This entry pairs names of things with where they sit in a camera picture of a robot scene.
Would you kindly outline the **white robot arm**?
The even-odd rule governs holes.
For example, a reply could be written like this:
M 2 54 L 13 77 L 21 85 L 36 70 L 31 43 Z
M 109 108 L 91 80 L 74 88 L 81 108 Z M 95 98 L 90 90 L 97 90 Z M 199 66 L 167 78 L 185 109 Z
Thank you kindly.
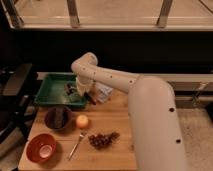
M 156 76 L 102 68 L 88 52 L 71 64 L 77 90 L 99 82 L 128 94 L 137 171 L 188 171 L 172 86 Z

